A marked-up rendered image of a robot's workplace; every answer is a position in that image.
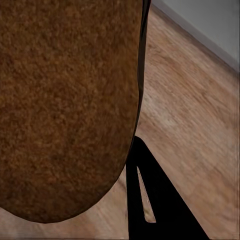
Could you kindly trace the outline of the sandal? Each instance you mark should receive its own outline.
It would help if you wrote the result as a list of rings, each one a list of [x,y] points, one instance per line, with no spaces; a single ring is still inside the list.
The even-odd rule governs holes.
[[[144,94],[151,0],[0,0],[0,207],[59,223],[112,188]]]

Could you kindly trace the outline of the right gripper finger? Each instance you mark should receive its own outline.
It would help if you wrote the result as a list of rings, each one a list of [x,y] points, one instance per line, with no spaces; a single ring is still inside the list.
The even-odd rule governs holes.
[[[137,167],[156,223],[145,220]],[[135,136],[126,162],[129,240],[210,240],[144,141]]]

